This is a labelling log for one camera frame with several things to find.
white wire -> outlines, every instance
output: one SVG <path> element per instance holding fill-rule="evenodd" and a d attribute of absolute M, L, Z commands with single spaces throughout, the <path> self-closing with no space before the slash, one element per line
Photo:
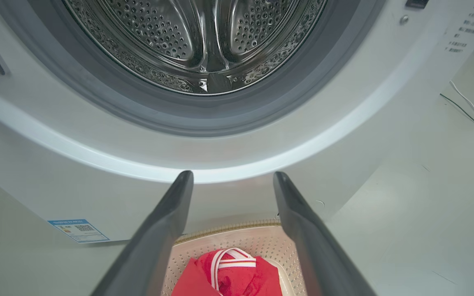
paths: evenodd
<path fill-rule="evenodd" d="M 464 95 L 462 94 L 462 92 L 460 92 L 460 91 L 458 90 L 457 86 L 455 86 L 455 83 L 453 83 L 453 81 L 450 81 L 449 84 L 451 84 L 451 86 L 453 86 L 453 88 L 458 92 L 458 94 L 461 95 L 461 97 L 463 97 L 463 98 L 469 103 L 469 105 L 471 105 L 471 107 L 472 107 L 473 110 L 474 110 L 474 105 L 473 105 L 473 103 L 471 103 L 471 101 L 469 101 L 468 98 L 466 98 L 466 96 L 464 96 Z"/>

red garment with white stripes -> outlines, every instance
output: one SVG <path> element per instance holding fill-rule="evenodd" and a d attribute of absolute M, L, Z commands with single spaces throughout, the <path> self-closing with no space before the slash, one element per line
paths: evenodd
<path fill-rule="evenodd" d="M 277 268 L 231 248 L 190 259 L 171 296 L 282 296 Z"/>

beige basket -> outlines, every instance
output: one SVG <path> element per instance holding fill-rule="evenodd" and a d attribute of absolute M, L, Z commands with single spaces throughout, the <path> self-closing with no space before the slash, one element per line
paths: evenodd
<path fill-rule="evenodd" d="M 171 249 L 162 296 L 170 296 L 191 257 L 216 249 L 238 247 L 261 256 L 279 270 L 283 296 L 307 296 L 293 241 L 276 220 L 257 221 L 181 236 Z"/>

green wire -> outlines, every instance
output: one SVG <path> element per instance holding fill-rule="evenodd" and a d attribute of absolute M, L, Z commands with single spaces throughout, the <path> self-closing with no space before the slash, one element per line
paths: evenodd
<path fill-rule="evenodd" d="M 446 100 L 450 101 L 451 103 L 453 103 L 456 107 L 458 107 L 460 110 L 462 110 L 462 112 L 464 114 L 466 114 L 471 120 L 474 121 L 474 118 L 472 118 L 464 109 L 462 109 L 462 107 L 460 107 L 457 103 L 453 102 L 453 100 L 451 100 L 450 98 L 444 96 L 443 94 L 440 94 L 440 96 L 443 96 Z"/>

screw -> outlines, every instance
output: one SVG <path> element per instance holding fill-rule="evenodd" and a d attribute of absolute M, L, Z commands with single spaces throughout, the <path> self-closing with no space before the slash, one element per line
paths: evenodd
<path fill-rule="evenodd" d="M 401 19 L 400 19 L 400 25 L 405 25 L 408 21 L 409 21 L 409 16 L 408 16 L 408 15 L 404 15 L 404 16 L 402 16 Z"/>

